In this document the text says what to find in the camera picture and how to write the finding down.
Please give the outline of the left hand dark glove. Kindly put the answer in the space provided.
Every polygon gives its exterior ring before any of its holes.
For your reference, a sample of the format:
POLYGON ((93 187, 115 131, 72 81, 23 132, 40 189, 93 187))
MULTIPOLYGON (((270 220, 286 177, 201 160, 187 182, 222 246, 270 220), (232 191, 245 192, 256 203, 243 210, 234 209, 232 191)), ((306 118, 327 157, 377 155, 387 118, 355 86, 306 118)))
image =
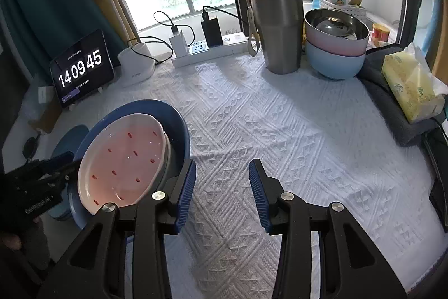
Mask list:
POLYGON ((39 281, 51 261, 43 220, 38 217, 15 234, 1 233, 1 276, 39 281))

